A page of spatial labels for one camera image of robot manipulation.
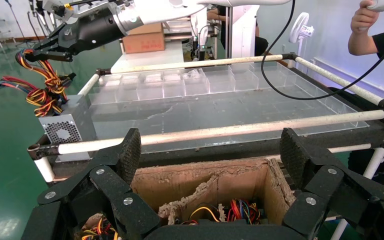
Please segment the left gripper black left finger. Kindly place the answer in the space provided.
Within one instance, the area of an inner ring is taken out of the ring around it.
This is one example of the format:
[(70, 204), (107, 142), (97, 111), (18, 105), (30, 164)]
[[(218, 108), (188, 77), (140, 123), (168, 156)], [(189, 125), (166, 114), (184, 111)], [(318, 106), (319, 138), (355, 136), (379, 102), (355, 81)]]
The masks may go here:
[(140, 156), (140, 132), (131, 128), (120, 144), (100, 149), (84, 170), (43, 192), (36, 208), (37, 239), (73, 239), (97, 213), (123, 239), (145, 239), (160, 218), (131, 188)]

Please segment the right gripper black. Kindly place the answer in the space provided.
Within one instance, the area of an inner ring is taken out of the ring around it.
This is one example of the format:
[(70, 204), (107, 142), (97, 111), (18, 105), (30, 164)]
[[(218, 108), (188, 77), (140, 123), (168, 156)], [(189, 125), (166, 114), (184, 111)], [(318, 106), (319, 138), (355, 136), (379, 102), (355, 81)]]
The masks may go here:
[(117, 22), (109, 8), (101, 8), (74, 23), (60, 24), (47, 38), (36, 43), (34, 49), (25, 49), (23, 55), (30, 62), (72, 62), (73, 55), (124, 37)]

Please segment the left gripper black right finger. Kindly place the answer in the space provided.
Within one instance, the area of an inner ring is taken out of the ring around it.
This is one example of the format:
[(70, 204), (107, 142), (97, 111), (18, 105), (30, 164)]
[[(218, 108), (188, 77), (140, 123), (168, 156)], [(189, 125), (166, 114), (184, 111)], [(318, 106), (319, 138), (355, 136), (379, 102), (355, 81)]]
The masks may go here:
[(282, 224), (314, 239), (334, 212), (366, 240), (384, 240), (384, 185), (349, 170), (328, 149), (307, 144), (291, 128), (280, 138), (280, 158), (300, 190)]

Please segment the person's bare hand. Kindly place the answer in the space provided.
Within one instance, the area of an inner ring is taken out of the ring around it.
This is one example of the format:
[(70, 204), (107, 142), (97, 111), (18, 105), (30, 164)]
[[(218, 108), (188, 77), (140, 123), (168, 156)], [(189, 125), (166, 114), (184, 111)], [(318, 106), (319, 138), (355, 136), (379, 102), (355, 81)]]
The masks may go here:
[(359, 9), (354, 13), (350, 28), (354, 34), (367, 32), (368, 29), (378, 20), (379, 12), (369, 9), (375, 2), (373, 0), (362, 0)]

